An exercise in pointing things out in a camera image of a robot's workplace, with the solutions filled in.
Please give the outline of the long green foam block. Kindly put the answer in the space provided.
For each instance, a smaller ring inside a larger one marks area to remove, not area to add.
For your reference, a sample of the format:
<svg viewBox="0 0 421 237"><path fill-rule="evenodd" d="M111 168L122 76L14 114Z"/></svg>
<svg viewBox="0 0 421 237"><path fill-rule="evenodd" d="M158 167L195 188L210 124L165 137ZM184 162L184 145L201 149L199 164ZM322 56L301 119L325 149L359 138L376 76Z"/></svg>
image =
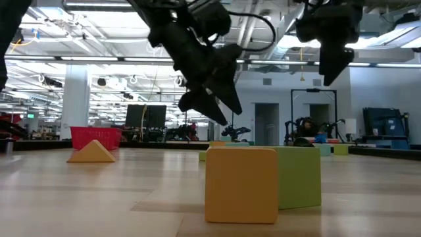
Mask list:
<svg viewBox="0 0 421 237"><path fill-rule="evenodd" d="M278 209L321 205L320 150L293 146L271 148L278 159Z"/></svg>

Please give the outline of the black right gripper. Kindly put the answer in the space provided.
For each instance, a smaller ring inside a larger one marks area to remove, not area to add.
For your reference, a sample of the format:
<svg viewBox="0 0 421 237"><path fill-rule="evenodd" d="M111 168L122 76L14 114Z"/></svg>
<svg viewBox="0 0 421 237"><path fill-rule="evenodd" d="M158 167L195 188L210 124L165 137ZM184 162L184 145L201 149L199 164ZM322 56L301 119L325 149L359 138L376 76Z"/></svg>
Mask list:
<svg viewBox="0 0 421 237"><path fill-rule="evenodd" d="M300 42L317 40L321 44L319 74L330 86L353 62L355 51L345 47L359 40L362 5L305 5L295 21Z"/></svg>

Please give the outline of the black monitor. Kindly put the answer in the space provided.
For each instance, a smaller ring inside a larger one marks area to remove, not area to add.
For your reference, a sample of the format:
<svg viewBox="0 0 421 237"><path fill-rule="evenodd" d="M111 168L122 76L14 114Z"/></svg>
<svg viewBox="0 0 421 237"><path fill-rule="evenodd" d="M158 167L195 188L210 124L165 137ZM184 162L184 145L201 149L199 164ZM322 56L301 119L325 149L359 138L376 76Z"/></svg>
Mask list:
<svg viewBox="0 0 421 237"><path fill-rule="evenodd" d="M166 105L151 105L147 108L146 126L164 128L166 122Z"/></svg>
<svg viewBox="0 0 421 237"><path fill-rule="evenodd" d="M128 105L126 113L126 127L140 127L143 122L144 105Z"/></svg>

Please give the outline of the orange foam cube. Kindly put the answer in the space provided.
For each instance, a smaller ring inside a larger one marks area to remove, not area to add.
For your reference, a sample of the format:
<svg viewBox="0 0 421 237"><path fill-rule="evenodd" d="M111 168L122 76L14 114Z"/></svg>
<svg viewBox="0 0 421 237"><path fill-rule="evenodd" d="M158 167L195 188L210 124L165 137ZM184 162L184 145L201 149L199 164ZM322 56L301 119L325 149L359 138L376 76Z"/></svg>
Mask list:
<svg viewBox="0 0 421 237"><path fill-rule="evenodd" d="M205 165L205 220L274 224L278 156L261 147L211 147Z"/></svg>

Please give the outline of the orange triangular foam block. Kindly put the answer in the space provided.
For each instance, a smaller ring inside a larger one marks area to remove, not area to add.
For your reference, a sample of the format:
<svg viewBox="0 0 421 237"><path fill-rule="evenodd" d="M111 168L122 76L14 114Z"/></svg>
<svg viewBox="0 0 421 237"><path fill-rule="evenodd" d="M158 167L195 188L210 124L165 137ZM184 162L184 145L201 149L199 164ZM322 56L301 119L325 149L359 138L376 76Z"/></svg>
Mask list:
<svg viewBox="0 0 421 237"><path fill-rule="evenodd" d="M113 163L116 159L98 140L92 140L79 151L75 151L67 163Z"/></svg>

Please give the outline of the blue machine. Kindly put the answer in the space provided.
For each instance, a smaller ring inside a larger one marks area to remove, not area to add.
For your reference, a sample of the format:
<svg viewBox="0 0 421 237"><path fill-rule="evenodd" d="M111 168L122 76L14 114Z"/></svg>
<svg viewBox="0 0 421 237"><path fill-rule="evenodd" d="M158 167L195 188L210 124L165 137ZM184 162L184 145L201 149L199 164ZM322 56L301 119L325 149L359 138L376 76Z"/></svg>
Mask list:
<svg viewBox="0 0 421 237"><path fill-rule="evenodd" d="M391 149L409 150L409 113L399 109L366 107L362 110L363 142L389 141Z"/></svg>

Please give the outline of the black dome object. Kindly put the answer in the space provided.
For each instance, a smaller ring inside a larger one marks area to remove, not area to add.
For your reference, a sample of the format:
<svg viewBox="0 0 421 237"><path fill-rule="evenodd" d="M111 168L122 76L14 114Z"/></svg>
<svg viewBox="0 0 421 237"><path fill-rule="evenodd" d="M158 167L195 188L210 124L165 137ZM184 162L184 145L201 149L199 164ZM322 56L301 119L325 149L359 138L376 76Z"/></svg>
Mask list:
<svg viewBox="0 0 421 237"><path fill-rule="evenodd" d="M293 145L295 147L314 147L312 142L304 137L294 139Z"/></svg>

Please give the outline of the blue foam cube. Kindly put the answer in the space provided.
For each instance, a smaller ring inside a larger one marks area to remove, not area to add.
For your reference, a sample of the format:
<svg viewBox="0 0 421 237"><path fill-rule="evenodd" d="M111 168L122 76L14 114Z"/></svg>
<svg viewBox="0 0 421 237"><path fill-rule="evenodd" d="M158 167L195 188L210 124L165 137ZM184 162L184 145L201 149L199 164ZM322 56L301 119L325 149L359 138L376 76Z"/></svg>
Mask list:
<svg viewBox="0 0 421 237"><path fill-rule="evenodd" d="M327 157L331 155L331 145L329 144L314 144L316 148L320 150L321 157Z"/></svg>

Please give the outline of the black aluminium table frame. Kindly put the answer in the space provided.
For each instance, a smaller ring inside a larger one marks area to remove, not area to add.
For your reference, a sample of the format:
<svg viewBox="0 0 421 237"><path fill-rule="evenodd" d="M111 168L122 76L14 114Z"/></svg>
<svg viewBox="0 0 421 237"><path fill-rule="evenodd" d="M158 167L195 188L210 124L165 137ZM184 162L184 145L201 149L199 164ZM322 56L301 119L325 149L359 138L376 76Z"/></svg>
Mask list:
<svg viewBox="0 0 421 237"><path fill-rule="evenodd" d="M121 148L144 148L144 149L187 149L187 150L206 150L209 143L135 143L121 142ZM71 141L17 141L14 142L13 151L33 151L46 149L68 149L72 148ZM372 157L387 157L392 159L404 159L412 161L421 161L421 150L402 150L402 149L382 149L373 147L351 146L348 149L349 154L365 155Z"/></svg>

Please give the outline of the white pillar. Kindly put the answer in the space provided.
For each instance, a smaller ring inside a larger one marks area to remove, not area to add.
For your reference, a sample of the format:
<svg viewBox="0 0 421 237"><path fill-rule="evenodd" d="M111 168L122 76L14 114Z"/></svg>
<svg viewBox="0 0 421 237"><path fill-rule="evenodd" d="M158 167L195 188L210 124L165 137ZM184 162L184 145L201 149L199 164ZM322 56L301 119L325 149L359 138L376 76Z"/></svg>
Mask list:
<svg viewBox="0 0 421 237"><path fill-rule="evenodd" d="M87 126L89 119L89 100L91 72L87 65L67 65L60 139L71 139L71 126Z"/></svg>

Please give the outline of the black metal frame stand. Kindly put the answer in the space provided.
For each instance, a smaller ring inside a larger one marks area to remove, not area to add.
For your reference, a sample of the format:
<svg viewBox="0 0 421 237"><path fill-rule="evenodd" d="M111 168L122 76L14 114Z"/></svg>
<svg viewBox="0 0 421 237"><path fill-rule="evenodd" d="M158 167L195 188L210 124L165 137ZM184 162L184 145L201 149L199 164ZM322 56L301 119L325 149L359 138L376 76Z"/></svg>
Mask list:
<svg viewBox="0 0 421 237"><path fill-rule="evenodd" d="M334 122L338 120L338 114L337 114L337 91L336 90L321 90L318 88L308 88L308 89L291 89L290 90L290 106L291 106L291 119L292 121L294 119L294 92L306 92L306 93L325 93L328 97L332 99L334 102Z"/></svg>

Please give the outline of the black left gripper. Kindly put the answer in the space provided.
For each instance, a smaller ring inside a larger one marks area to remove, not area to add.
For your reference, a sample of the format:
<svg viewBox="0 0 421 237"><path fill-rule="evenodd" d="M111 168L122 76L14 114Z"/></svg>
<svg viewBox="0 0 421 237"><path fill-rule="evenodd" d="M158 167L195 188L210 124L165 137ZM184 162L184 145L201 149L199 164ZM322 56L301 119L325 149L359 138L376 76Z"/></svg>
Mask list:
<svg viewBox="0 0 421 237"><path fill-rule="evenodd" d="M237 58L242 53L239 45L229 44L219 49L204 46L178 22L150 22L148 26L150 44L163 46L174 61L174 70L181 71L187 80L190 91L178 103L182 112L193 109L225 126L228 122L216 103L217 96L235 114L242 114L234 84ZM215 96L206 92L205 82Z"/></svg>

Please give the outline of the red bin rack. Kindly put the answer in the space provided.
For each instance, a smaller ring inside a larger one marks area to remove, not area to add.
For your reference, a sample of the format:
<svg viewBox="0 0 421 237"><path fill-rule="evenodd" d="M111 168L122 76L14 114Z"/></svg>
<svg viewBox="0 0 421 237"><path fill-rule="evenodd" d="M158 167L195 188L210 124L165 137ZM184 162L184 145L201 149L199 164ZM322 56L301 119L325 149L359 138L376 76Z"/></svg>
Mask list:
<svg viewBox="0 0 421 237"><path fill-rule="evenodd" d="M12 138L21 140L28 138L28 132L18 123L22 121L19 114L0 113L0 140Z"/></svg>

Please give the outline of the red plastic basket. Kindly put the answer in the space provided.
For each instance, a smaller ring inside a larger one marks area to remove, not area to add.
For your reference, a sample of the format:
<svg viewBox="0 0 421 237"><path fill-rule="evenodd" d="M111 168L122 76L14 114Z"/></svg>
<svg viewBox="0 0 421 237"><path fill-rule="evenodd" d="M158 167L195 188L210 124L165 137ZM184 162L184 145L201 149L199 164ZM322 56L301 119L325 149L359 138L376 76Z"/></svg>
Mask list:
<svg viewBox="0 0 421 237"><path fill-rule="evenodd" d="M81 150L88 143L97 140L103 147L111 151L119 148L122 130L119 128L70 127L72 147Z"/></svg>

